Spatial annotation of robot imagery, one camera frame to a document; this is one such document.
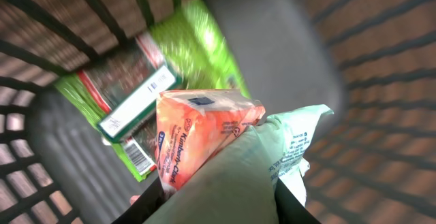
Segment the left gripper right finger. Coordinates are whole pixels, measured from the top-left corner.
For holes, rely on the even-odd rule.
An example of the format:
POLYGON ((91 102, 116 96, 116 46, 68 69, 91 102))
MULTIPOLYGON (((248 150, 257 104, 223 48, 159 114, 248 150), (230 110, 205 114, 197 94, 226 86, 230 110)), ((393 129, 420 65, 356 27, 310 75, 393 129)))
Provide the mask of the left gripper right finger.
POLYGON ((275 201, 279 224, 320 224, 280 179, 275 189, 275 201))

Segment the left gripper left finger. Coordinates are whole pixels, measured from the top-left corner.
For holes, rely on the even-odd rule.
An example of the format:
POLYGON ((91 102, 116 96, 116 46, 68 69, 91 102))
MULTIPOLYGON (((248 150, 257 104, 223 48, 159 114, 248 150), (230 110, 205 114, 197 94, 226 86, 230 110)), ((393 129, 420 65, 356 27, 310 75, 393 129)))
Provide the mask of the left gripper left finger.
POLYGON ((160 180, 157 178, 112 224, 142 224, 164 204, 164 195, 160 180))

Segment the green white small box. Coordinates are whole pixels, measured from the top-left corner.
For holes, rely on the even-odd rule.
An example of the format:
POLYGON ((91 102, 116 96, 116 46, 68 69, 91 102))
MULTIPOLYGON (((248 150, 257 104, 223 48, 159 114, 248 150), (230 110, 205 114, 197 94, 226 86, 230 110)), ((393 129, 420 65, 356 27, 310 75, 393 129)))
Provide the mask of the green white small box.
POLYGON ((99 132, 111 143, 126 140, 153 115, 159 94, 182 83, 182 75, 172 67, 162 65, 98 122, 99 132))

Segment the teal tissue pack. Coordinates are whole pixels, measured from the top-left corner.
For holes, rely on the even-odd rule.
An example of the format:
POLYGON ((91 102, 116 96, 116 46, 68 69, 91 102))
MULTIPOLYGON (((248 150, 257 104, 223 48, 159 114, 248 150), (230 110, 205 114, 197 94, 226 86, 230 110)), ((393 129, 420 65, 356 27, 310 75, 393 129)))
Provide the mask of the teal tissue pack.
POLYGON ((202 166, 147 223, 279 223, 275 189, 280 179, 305 207, 303 155, 324 116, 313 105, 268 116, 202 166))

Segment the orange tissue pack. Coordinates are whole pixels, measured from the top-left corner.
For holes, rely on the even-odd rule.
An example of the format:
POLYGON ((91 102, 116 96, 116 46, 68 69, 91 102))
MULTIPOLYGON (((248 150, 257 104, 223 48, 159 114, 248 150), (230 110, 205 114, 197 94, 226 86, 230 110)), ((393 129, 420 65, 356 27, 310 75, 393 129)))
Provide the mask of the orange tissue pack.
POLYGON ((238 90, 173 90, 157 98, 156 165, 173 194, 220 150, 265 114, 238 90))

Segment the green snack bag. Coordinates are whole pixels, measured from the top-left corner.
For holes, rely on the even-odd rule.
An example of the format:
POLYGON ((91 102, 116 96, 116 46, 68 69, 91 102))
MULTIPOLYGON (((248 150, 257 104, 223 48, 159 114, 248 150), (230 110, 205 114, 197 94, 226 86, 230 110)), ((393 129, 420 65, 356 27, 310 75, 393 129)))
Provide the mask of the green snack bag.
MULTIPOLYGON (((201 0, 186 3, 103 63, 62 78, 57 89, 98 130, 98 122, 162 65, 182 75, 183 83, 175 89, 238 89, 249 94, 223 33, 201 0)), ((144 180, 155 169, 155 135, 154 112, 126 140, 102 139, 136 180, 144 180)))

